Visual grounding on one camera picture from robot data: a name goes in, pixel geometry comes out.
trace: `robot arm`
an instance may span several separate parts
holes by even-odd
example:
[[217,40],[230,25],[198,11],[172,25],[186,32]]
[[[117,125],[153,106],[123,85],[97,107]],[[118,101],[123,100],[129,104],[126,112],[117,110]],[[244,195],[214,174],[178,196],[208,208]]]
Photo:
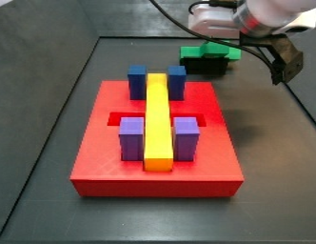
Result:
[[[270,69],[274,85],[288,83],[301,72],[302,52],[296,49],[286,33],[316,27],[316,0],[202,0],[190,6],[189,29],[156,0],[149,1],[188,33],[241,49],[261,59]],[[217,38],[240,39],[240,45]],[[273,63],[264,53],[248,47],[266,48],[276,59]]]
[[[217,3],[228,8],[213,7]],[[261,38],[316,28],[316,0],[201,1],[190,12],[190,29],[214,38],[240,39],[240,32]]]

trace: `red platform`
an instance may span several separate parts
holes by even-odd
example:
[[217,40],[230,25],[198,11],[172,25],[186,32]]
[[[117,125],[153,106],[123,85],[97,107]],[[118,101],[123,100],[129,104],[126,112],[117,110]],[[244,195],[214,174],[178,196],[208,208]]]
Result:
[[233,196],[244,182],[224,116],[210,83],[188,82],[185,101],[170,102],[172,117],[196,116],[194,162],[174,162],[169,173],[121,161],[119,119],[145,116],[145,101],[130,101],[126,81],[105,81],[95,100],[70,180],[83,196]]

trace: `yellow block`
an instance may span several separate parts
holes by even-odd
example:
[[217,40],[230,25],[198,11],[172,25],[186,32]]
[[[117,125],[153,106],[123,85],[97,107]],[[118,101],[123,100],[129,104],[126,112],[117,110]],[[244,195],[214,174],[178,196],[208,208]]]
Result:
[[173,166],[168,76],[149,73],[145,108],[145,170],[169,172]]

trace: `purple cube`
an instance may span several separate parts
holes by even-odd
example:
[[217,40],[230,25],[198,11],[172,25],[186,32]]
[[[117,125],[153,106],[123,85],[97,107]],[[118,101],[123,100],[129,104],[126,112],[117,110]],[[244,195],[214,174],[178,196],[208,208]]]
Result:
[[174,161],[194,161],[198,136],[197,119],[194,117],[176,117],[173,120]]
[[145,155],[145,119],[123,117],[119,123],[121,160],[142,161]]

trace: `black metal bracket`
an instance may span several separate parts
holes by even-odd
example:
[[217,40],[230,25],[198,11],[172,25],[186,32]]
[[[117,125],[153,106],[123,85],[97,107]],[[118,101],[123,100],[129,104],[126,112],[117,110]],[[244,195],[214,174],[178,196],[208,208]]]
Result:
[[301,72],[304,67],[302,52],[294,47],[285,34],[272,35],[265,38],[252,38],[241,33],[241,46],[266,48],[274,57],[273,83],[288,83]]

